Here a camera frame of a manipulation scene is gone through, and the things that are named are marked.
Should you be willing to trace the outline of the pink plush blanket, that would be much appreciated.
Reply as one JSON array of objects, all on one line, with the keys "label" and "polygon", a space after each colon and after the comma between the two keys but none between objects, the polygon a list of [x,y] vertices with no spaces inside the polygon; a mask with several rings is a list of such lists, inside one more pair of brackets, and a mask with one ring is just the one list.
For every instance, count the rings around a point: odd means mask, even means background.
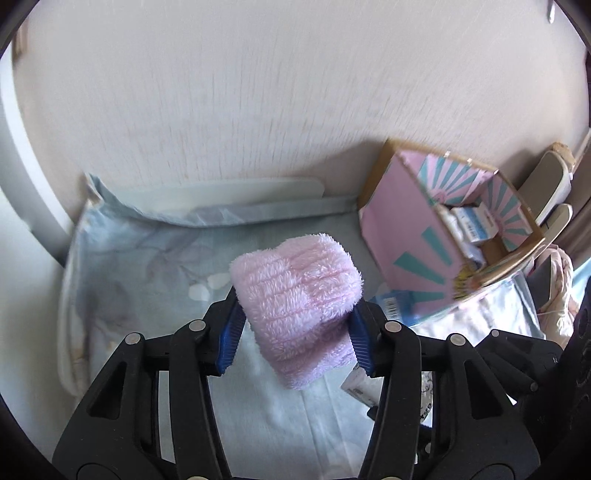
[{"label": "pink plush blanket", "polygon": [[574,268],[570,256],[557,245],[551,244],[536,260],[541,267],[550,261],[550,295],[537,311],[538,320],[546,339],[564,349],[574,333],[579,304],[573,299]]}]

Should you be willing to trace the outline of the light blue floral bedsheet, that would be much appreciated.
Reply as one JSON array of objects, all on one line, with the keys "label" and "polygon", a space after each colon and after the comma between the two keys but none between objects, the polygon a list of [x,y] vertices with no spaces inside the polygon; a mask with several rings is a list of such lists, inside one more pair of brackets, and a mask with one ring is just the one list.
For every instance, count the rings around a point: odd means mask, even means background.
[{"label": "light blue floral bedsheet", "polygon": [[[125,335],[171,334],[228,294],[236,257],[325,233],[351,254],[363,296],[388,286],[363,241],[350,197],[245,206],[142,208],[86,179],[88,197],[63,277],[58,372],[81,398]],[[373,423],[342,390],[349,366],[303,390],[281,384],[252,331],[235,361],[211,378],[211,398],[233,474],[257,479],[332,479],[359,473]]]}]

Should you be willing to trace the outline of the pink teal cardboard box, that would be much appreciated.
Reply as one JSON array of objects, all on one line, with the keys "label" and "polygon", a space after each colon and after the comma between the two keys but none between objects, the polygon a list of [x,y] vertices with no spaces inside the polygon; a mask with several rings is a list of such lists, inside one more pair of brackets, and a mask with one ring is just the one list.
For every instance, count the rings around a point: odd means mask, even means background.
[{"label": "pink teal cardboard box", "polygon": [[[442,208],[485,207],[497,233],[463,252]],[[497,169],[449,151],[398,139],[385,142],[358,198],[361,232],[388,287],[428,316],[508,277],[540,249],[531,209]]]}]

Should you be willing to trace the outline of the white bed frame rail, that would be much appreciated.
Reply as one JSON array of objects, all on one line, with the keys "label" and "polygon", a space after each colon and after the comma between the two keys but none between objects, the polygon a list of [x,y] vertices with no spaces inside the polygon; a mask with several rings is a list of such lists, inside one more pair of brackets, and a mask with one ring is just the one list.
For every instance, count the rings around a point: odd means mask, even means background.
[{"label": "white bed frame rail", "polygon": [[118,200],[143,212],[171,213],[223,205],[322,198],[325,185],[317,178],[232,179],[185,186],[107,187]]}]

